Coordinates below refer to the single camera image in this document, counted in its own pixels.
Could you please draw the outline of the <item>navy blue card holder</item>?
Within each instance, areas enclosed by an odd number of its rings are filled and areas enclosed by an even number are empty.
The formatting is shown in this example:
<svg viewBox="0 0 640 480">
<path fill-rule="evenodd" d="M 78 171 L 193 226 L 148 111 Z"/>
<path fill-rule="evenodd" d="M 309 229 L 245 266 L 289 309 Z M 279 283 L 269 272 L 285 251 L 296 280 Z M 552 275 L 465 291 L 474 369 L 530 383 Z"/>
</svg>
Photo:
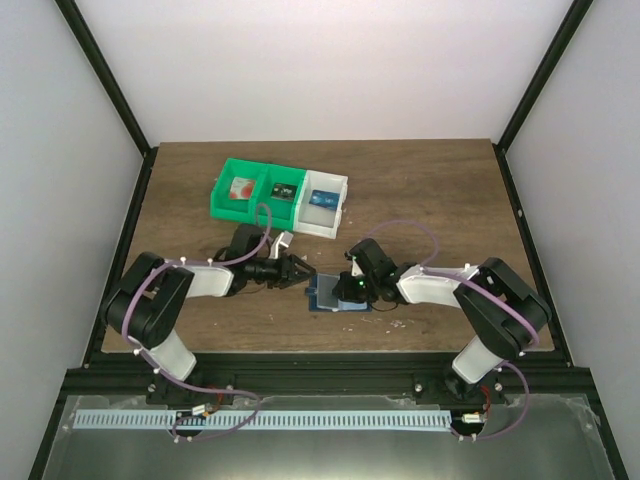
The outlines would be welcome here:
<svg viewBox="0 0 640 480">
<path fill-rule="evenodd" d="M 311 312 L 371 312 L 372 307 L 367 303 L 354 303 L 339 300 L 333 294 L 333 288 L 338 284 L 339 276 L 333 274 L 316 274 L 305 289 L 309 298 Z"/>
</svg>

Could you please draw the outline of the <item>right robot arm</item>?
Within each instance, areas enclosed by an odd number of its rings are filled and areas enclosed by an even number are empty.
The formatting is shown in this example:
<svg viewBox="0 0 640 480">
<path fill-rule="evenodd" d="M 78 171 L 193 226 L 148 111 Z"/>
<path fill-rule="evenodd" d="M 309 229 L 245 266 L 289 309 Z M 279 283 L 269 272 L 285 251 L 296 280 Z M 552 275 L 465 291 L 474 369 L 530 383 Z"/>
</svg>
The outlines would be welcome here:
<svg viewBox="0 0 640 480">
<path fill-rule="evenodd" d="M 475 336 L 444 373 L 447 390 L 459 400 L 491 371 L 536 346 L 552 317 L 548 303 L 499 258 L 458 269 L 397 264 L 372 238 L 356 244 L 346 258 L 351 269 L 332 289 L 340 303 L 434 304 L 464 313 Z"/>
</svg>

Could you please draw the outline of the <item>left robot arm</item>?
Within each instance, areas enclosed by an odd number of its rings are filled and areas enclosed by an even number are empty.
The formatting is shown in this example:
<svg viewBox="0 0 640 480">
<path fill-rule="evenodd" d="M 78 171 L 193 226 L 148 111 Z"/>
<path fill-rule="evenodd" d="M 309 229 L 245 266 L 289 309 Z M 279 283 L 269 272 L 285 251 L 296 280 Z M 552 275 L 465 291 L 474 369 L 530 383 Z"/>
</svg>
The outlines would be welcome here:
<svg viewBox="0 0 640 480">
<path fill-rule="evenodd" d="M 141 253 L 100 306 L 100 317 L 142 357 L 154 374 L 194 393 L 231 396 L 229 388 L 190 385 L 197 359 L 176 332 L 186 300 L 231 298 L 250 283 L 286 289 L 311 279 L 316 269 L 287 251 L 293 234 L 270 237 L 268 228 L 244 223 L 230 244 L 195 261 Z"/>
</svg>

